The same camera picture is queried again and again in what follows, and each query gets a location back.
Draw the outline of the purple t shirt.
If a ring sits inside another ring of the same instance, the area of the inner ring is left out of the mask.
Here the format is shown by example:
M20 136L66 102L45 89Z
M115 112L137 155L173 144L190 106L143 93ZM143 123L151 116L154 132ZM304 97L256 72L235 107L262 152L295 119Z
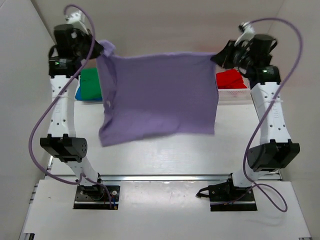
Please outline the purple t shirt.
M98 136L108 147L143 138L215 132L219 101L210 52L115 54L102 40L96 59L104 107Z

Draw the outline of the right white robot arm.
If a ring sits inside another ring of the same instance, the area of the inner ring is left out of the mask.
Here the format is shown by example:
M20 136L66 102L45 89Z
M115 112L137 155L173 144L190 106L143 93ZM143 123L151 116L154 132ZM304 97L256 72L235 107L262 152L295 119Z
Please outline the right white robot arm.
M259 145L247 144L242 169L231 174L232 184L248 188L261 176L284 169L300 152L287 130L280 97L281 76L271 65L277 40L267 34L242 34L230 40L211 61L224 69L237 68L248 79L252 102L259 120L255 133Z

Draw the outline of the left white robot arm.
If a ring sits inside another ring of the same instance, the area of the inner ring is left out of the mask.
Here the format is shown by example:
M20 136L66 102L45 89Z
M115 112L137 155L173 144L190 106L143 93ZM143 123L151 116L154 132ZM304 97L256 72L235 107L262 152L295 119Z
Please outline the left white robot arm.
M47 136L40 139L40 146L66 164L78 178L80 186L94 188L99 174L87 158L87 140L77 137L75 130L75 95L79 79L76 72L83 60L91 58L91 47L94 57L100 55L103 47L82 23L57 25L53 35L56 44L48 54L53 108Z

